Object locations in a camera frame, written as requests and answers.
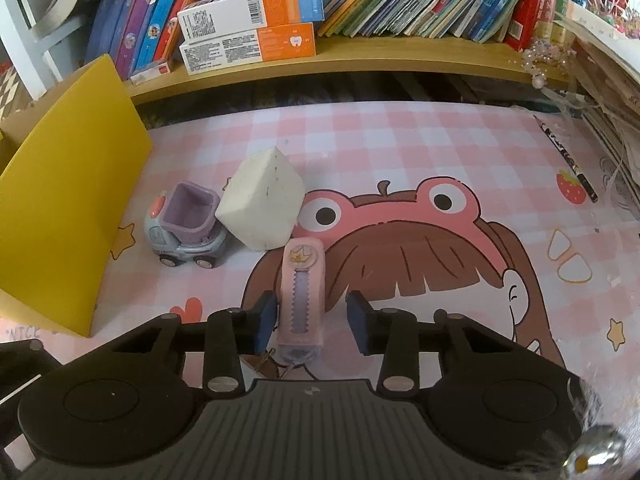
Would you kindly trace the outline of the lower white orange carton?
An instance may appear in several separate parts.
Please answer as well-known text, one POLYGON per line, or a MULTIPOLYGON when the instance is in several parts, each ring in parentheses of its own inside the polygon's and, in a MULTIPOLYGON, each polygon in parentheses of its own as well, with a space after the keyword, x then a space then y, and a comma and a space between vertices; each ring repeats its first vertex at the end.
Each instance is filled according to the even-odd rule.
POLYGON ((247 64, 309 58, 316 54, 314 24, 289 24, 235 32, 180 46, 189 75, 247 64))

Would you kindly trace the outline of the stack of papers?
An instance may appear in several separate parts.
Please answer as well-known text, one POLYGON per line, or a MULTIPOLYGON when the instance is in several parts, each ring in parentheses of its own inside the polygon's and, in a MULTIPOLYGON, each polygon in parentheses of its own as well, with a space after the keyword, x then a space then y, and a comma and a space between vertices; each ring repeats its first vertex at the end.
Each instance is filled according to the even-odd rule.
POLYGON ((584 118, 639 203, 639 41, 570 2, 562 23, 574 37, 574 77, 589 96, 584 118))

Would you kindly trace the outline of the black patterned pencil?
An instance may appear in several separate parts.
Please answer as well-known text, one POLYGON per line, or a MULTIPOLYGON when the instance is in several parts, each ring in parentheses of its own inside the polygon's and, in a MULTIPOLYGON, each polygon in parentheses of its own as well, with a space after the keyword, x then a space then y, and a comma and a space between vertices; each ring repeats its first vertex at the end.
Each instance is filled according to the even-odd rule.
POLYGON ((575 178, 585 190, 587 196, 593 203, 597 203, 599 200, 599 195, 594 190, 593 186, 587 179, 586 175, 582 171, 582 168, 578 166, 578 163, 574 161, 574 158, 570 154, 569 151, 565 148, 565 146, 556 138, 551 129, 537 116, 535 116, 536 123, 538 124, 540 130, 546 135, 549 141, 553 144, 555 149, 560 153, 563 157, 567 166, 570 167, 570 171, 574 174, 575 178))

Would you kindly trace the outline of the white orange carton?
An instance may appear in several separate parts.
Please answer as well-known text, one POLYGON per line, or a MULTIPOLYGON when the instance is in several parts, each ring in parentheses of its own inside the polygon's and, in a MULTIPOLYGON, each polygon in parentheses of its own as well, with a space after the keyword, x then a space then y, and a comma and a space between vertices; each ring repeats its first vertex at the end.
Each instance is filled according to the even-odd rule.
POLYGON ((180 46, 189 75, 247 64, 309 58, 316 54, 314 24, 289 24, 235 32, 180 46))
POLYGON ((323 0, 200 0, 178 12, 182 36, 189 44, 251 29, 323 20, 323 0))

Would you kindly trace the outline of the wooden white bookshelf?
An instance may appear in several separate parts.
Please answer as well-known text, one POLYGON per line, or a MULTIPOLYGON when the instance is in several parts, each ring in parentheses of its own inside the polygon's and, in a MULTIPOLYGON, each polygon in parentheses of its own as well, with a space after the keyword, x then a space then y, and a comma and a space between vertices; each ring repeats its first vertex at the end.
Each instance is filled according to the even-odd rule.
MULTIPOLYGON (((50 0, 37 0, 48 4, 50 0)), ((84 58, 79 31, 86 26, 85 15, 74 15, 63 25, 38 36, 25 20, 27 1, 1 0, 1 40, 30 96, 41 98, 74 70, 84 58)), ((476 44, 444 39, 345 38, 334 36, 316 40, 317 54, 311 58, 236 66, 190 76, 179 65, 166 75, 143 84, 128 84, 136 104, 178 96, 178 94, 239 82, 286 76, 348 72, 424 72, 471 75, 518 82, 530 81, 518 52, 506 44, 476 44)))

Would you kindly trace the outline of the pink purple correction tape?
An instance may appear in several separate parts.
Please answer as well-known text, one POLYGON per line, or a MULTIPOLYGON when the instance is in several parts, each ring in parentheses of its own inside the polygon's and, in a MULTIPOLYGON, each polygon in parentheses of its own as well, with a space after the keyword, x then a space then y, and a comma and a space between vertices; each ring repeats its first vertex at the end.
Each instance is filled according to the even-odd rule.
POLYGON ((318 238, 296 237, 284 246, 277 344, 289 366, 318 358, 323 347, 326 255, 318 238))

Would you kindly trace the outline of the yellow cardboard box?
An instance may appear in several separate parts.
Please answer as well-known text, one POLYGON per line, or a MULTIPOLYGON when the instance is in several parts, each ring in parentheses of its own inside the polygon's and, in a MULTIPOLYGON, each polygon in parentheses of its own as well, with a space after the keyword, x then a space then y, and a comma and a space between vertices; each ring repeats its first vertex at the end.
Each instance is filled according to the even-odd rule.
POLYGON ((102 55, 1 123, 1 315, 87 337, 152 141, 102 55))

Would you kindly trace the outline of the white foam cube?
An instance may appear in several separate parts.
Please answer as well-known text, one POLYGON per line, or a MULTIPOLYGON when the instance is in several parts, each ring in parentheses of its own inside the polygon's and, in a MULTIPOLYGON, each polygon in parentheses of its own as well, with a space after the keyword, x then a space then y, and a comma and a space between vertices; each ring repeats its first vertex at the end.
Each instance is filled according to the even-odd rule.
POLYGON ((216 218, 254 252, 283 247, 291 237, 306 188, 302 177, 277 149, 241 162, 216 210, 216 218))

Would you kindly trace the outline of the purple grey toy truck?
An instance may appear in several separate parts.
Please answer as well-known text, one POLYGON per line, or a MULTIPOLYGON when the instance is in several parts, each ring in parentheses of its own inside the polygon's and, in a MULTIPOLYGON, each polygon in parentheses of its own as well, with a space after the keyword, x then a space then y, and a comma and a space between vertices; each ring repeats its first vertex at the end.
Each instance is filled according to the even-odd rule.
POLYGON ((157 196, 144 216, 144 235, 158 260, 170 268, 187 262, 216 268, 230 240, 216 218, 219 203, 215 191, 191 181, 157 196))

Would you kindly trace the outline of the upper white orange carton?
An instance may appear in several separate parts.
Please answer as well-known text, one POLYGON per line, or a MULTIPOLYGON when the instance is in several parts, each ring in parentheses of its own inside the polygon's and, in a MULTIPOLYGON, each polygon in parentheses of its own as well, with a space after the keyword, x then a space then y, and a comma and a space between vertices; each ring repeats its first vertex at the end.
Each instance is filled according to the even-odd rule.
POLYGON ((189 44, 251 29, 323 20, 323 0, 200 0, 178 12, 182 36, 189 44))

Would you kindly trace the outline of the pink cartoon desk mat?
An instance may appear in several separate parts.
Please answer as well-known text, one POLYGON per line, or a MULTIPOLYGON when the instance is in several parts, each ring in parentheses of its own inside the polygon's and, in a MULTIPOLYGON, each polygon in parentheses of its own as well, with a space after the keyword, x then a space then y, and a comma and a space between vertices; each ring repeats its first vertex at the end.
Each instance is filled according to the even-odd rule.
POLYGON ((62 361, 163 312, 186 321, 279 285, 282 257, 235 247, 213 270, 162 266, 143 220, 161 192, 219 192, 241 162, 277 148, 305 180, 295 229, 326 250, 322 356, 298 378, 374 377, 346 326, 346 296, 375 307, 462 313, 590 382, 610 422, 639 437, 639 216, 583 122, 517 108, 352 103, 274 108, 155 129, 94 306, 93 331, 2 318, 62 361), (593 203, 539 117, 599 195, 593 203))

